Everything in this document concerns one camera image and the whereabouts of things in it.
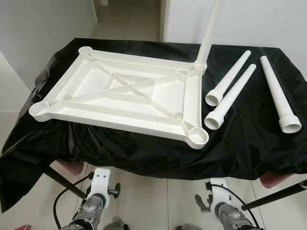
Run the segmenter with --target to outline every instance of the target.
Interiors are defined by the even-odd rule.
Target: pink chair
[[[293,173],[277,175],[270,172],[266,172],[264,175],[260,177],[261,184],[266,188],[272,188],[275,185],[283,182],[288,177],[292,176]]]
[[[57,162],[60,163],[65,169],[71,172],[74,175],[79,175],[83,171],[84,162],[76,161],[76,162],[67,162],[61,159],[57,159]]]

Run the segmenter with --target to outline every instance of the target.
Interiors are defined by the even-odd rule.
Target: table leg
[[[63,185],[65,188],[68,188],[70,191],[75,193],[78,197],[85,199],[86,195],[84,192],[82,192],[79,188],[74,186],[72,183],[70,183],[65,177],[63,177],[61,174],[59,174],[57,171],[52,169],[50,166],[48,166],[44,173],[55,180],[56,182]]]
[[[263,198],[260,198],[258,200],[255,200],[253,202],[250,202],[248,204],[246,204],[245,206],[242,206],[242,210],[248,210],[248,209],[252,209],[255,207],[259,207],[261,205],[265,205],[267,203],[273,202],[275,200],[279,200],[282,199],[284,197],[305,191],[307,189],[307,180],[304,180],[300,183],[297,183],[295,185],[292,185],[288,188],[285,188],[283,190],[280,190],[276,193],[273,193],[271,195],[265,196]]]

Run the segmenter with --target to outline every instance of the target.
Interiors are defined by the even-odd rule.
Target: table
[[[31,189],[49,165],[60,158],[115,166],[146,176],[198,180],[235,177],[254,180],[266,172],[307,173],[307,82],[278,48],[213,45],[202,78],[202,97],[219,82],[247,49],[248,65],[257,68],[225,116],[218,130],[208,130],[209,142],[200,150],[185,142],[60,120],[39,123],[28,113],[42,100],[78,56],[78,48],[193,62],[199,45],[141,41],[73,39],[57,52],[35,81],[0,158],[2,211]],[[303,128],[295,134],[281,131],[260,57],[268,56],[284,93]],[[202,101],[202,120],[213,110]]]

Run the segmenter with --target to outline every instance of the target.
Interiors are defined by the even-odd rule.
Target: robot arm
[[[115,189],[109,189],[110,170],[98,168],[94,172],[91,191],[84,201],[71,223],[61,230],[97,230],[100,217],[110,203],[110,196],[117,198],[120,193],[120,185]]]
[[[231,205],[231,196],[226,190],[211,186],[211,184],[227,188],[224,179],[211,178],[206,184],[207,190],[212,192],[207,199],[209,207],[204,205],[199,195],[195,195],[196,204],[201,208],[201,212],[214,214],[225,230],[260,230],[260,228],[255,228],[242,212]]]

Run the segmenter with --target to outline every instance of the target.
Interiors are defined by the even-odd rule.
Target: tapered tube
[[[221,127],[222,123],[224,122],[224,116],[240,94],[241,90],[243,89],[255,69],[256,65],[251,64],[242,74],[240,79],[234,84],[228,94],[226,94],[224,99],[222,99],[221,103],[212,112],[208,113],[204,122],[209,129],[218,129],[219,127]]]
[[[260,61],[279,116],[280,128],[284,133],[299,131],[302,125],[298,117],[293,114],[268,58],[262,56]]]
[[[250,56],[251,51],[247,50],[244,54],[238,59],[234,66],[226,73],[222,80],[216,85],[213,90],[210,90],[206,97],[205,101],[208,105],[217,106],[223,99],[223,94],[227,90],[230,83],[234,80],[235,76],[239,73],[240,69]]]
[[[224,3],[224,0],[214,1],[214,6],[211,11],[211,15],[210,15],[207,29],[205,32],[205,36],[203,37],[201,47],[197,55],[197,59],[194,62],[194,66],[196,69],[204,69],[207,66],[206,62],[207,62],[207,58],[208,58],[208,55],[211,49],[211,45],[212,45],[214,23],[216,21],[217,16],[219,15],[221,11],[223,3]]]

